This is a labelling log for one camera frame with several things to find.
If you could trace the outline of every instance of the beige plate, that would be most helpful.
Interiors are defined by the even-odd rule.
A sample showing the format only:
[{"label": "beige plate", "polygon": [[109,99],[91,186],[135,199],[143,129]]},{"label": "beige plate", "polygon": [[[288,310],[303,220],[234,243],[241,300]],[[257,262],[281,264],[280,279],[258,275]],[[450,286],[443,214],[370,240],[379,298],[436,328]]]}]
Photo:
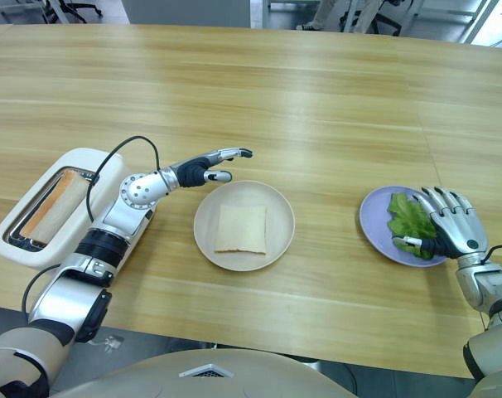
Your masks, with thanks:
[{"label": "beige plate", "polygon": [[[215,253],[220,206],[266,206],[266,255]],[[194,237],[201,253],[222,268],[253,271],[276,261],[292,243],[295,216],[284,195],[257,181],[230,182],[203,200],[194,217]]]}]

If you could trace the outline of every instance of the table surface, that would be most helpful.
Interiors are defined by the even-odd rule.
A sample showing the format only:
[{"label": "table surface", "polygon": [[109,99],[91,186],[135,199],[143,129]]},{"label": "table surface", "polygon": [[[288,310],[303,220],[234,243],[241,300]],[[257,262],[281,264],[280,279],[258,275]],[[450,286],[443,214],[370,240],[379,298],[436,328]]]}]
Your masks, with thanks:
[{"label": "table surface", "polygon": [[[455,262],[396,264],[365,239],[357,213],[376,187],[443,185],[468,196],[502,243],[502,49],[325,32],[0,27],[0,221],[62,153],[110,150],[134,134],[153,139],[164,164],[251,148],[252,159],[225,167],[282,192],[297,228],[274,265],[231,272],[203,257],[192,233],[216,185],[175,192],[112,286],[105,325],[469,376],[461,348],[482,327]],[[137,143],[123,156],[147,172],[150,151]],[[19,308],[34,273],[0,256],[0,307]]]}]

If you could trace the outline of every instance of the plate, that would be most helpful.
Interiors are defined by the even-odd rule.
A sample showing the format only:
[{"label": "plate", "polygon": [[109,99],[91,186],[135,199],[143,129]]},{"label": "plate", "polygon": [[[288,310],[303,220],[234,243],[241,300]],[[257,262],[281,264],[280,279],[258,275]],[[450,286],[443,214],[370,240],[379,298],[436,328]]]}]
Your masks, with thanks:
[{"label": "plate", "polygon": [[[266,206],[266,255],[215,253],[220,206]],[[205,197],[194,217],[194,238],[201,253],[216,265],[233,271],[254,271],[270,265],[286,251],[295,233],[290,203],[275,188],[257,181],[229,182]]]},{"label": "plate", "polygon": [[413,193],[416,193],[430,200],[424,193],[408,187],[389,186],[372,191],[365,197],[360,207],[360,224],[365,236],[377,251],[398,263],[412,267],[439,265],[446,260],[446,257],[434,255],[431,260],[419,259],[393,244],[393,232],[387,227],[387,222],[393,216],[387,209],[394,193],[405,193],[409,199],[413,199]]}]

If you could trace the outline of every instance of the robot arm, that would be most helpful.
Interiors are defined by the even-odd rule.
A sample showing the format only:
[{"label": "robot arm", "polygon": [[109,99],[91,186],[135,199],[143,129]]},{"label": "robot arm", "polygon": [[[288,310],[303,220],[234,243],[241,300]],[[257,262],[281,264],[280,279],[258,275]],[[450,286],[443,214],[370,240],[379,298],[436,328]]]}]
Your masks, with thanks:
[{"label": "robot arm", "polygon": [[48,396],[72,343],[96,335],[111,300],[106,288],[145,231],[159,199],[178,187],[230,181],[229,172],[209,168],[252,156],[244,148],[221,149],[124,179],[117,200],[94,220],[41,292],[28,327],[0,336],[0,396]]},{"label": "robot arm", "polygon": [[497,390],[493,387],[493,384],[500,384],[502,375],[502,267],[485,260],[488,248],[485,229],[465,197],[440,187],[423,187],[422,190],[435,206],[425,197],[415,198],[432,220],[437,238],[394,236],[393,240],[457,259],[457,281],[466,301],[490,318],[488,328],[463,347],[466,365],[474,378],[485,378],[476,387],[475,394],[487,396],[480,395],[484,393],[480,389],[491,389],[493,396],[502,396],[496,395],[500,394],[502,386]]}]

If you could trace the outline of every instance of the power cord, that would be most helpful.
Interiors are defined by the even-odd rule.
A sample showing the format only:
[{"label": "power cord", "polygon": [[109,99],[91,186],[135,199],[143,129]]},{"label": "power cord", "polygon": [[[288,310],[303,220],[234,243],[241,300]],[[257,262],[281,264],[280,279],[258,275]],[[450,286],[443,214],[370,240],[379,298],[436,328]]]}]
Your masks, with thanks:
[{"label": "power cord", "polygon": [[486,263],[486,261],[492,256],[492,253],[494,253],[494,250],[497,249],[502,249],[502,245],[492,246],[489,252],[486,254],[485,258],[482,261],[480,261],[481,265]]},{"label": "power cord", "polygon": [[352,383],[352,393],[357,396],[358,395],[358,382],[356,381],[356,377],[354,376],[354,372],[350,369],[350,367],[346,363],[342,363],[345,369],[349,372],[350,382]]},{"label": "power cord", "polygon": [[25,293],[22,295],[21,299],[21,312],[23,317],[25,318],[25,322],[28,323],[28,313],[27,313],[27,300],[28,300],[28,294],[30,293],[30,289],[33,286],[33,284],[39,279],[40,276],[42,276],[45,272],[50,271],[51,269],[58,268],[60,265],[51,265],[50,267],[46,267],[39,271],[34,278],[31,279],[30,282],[28,282],[27,288],[25,289]]},{"label": "power cord", "polygon": [[130,138],[124,139],[119,145],[117,145],[113,149],[113,151],[111,151],[109,153],[108,156],[105,157],[105,159],[100,163],[99,168],[97,168],[96,172],[94,172],[94,175],[91,178],[91,181],[89,181],[89,186],[87,187],[87,193],[85,194],[85,207],[87,208],[87,215],[89,216],[89,219],[91,220],[91,222],[94,221],[94,217],[93,217],[93,212],[91,211],[91,206],[89,204],[89,198],[90,198],[90,195],[91,195],[91,190],[93,189],[94,184],[97,182],[100,172],[102,171],[102,169],[104,168],[104,166],[106,165],[106,163],[109,161],[109,159],[111,159],[113,157],[113,155],[116,152],[118,152],[121,147],[123,147],[127,143],[131,143],[135,139],[143,139],[144,141],[146,141],[150,145],[152,145],[153,152],[155,153],[156,170],[159,170],[161,168],[161,166],[159,165],[159,152],[157,151],[157,148],[156,148],[155,144],[152,141],[150,141],[148,138],[146,138],[146,137],[144,137],[142,135],[134,135],[134,136],[132,136]]}]

